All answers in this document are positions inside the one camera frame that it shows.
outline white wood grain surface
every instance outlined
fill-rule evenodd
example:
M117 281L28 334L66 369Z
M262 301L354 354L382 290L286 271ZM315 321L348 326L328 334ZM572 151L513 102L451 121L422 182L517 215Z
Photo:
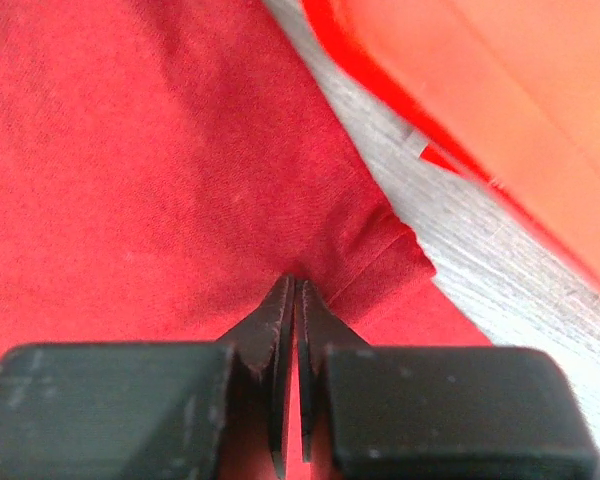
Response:
M326 57L297 0L265 3L417 232L438 268L436 283L495 343L552 355L600 446L600 296L478 188L419 161L411 127Z

